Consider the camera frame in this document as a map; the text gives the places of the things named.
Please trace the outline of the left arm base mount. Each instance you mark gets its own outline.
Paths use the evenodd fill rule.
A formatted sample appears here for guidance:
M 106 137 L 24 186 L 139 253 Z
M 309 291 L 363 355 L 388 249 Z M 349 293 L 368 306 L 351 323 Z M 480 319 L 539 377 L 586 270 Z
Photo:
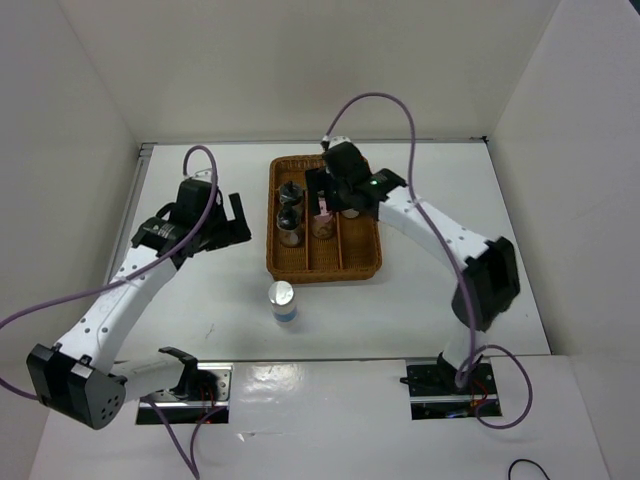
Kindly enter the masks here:
M 198 369 L 200 382 L 185 393 L 158 390 L 149 395 L 170 425 L 228 423 L 233 364 L 200 362 Z

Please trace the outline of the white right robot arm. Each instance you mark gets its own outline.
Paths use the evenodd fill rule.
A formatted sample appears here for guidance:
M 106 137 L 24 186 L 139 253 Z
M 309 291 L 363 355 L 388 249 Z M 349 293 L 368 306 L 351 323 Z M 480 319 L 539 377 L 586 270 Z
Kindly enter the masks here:
M 451 300 L 462 324 L 461 338 L 441 353 L 438 381 L 450 393 L 463 391 L 473 380 L 481 353 L 477 334 L 486 332 L 506 312 L 521 286 L 514 245 L 501 236 L 477 234 L 419 197 L 411 179 L 389 169 L 373 172 L 347 137 L 321 140 L 322 165 L 308 169 L 305 181 L 309 211 L 321 206 L 333 213 L 355 211 L 404 234 L 449 268 L 456 287 Z

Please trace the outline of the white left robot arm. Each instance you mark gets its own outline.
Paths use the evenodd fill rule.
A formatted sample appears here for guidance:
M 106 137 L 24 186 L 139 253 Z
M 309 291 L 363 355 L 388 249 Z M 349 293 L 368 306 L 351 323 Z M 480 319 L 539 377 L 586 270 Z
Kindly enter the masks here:
M 106 427 L 125 403 L 160 391 L 216 401 L 218 376 L 178 348 L 163 347 L 146 360 L 119 363 L 116 356 L 188 259 L 250 238 L 239 194 L 224 198 L 207 180 L 183 181 L 176 200 L 139 226 L 109 290 L 53 346 L 32 349 L 27 367 L 37 400 L 93 430 Z

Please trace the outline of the black-capped white spice bottle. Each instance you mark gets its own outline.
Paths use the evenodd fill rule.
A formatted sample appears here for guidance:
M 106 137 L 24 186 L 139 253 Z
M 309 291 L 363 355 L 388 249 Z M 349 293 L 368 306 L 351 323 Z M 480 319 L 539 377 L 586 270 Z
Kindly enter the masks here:
M 282 206 L 293 208 L 300 215 L 304 214 L 305 191 L 294 181 L 283 183 L 278 189 L 278 198 Z

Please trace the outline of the silver-capped white spice bottle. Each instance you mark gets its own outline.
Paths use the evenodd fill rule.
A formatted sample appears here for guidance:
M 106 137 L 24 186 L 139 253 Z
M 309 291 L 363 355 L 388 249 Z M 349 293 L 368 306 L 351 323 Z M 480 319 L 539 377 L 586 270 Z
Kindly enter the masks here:
M 355 219 L 360 215 L 360 213 L 355 209 L 346 209 L 341 212 L 341 215 L 347 219 Z

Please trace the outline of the black-capped brown spice bottle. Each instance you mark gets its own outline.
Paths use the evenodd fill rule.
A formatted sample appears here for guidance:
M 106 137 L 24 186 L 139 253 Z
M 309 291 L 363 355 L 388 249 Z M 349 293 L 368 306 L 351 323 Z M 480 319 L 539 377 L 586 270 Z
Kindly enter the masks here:
M 280 243 L 284 247 L 297 247 L 303 240 L 300 214 L 290 205 L 285 205 L 277 214 L 276 226 Z

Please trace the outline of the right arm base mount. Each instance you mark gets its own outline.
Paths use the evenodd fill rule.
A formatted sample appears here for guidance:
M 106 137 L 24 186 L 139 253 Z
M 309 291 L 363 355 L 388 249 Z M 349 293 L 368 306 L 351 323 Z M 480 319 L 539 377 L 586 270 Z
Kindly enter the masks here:
M 476 409 L 486 417 L 501 417 L 494 372 L 488 360 L 476 362 L 464 387 L 455 384 L 456 370 L 441 357 L 406 364 L 399 378 L 409 394 L 413 420 L 475 417 Z

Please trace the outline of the pink-capped spice bottle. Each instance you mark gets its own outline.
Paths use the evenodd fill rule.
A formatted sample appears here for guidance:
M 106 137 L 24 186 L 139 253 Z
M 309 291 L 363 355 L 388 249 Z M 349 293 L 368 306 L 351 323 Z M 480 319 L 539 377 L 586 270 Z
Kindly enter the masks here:
M 330 239 L 335 233 L 335 219 L 333 213 L 328 209 L 326 199 L 318 199 L 319 214 L 311 219 L 311 233 L 319 240 Z

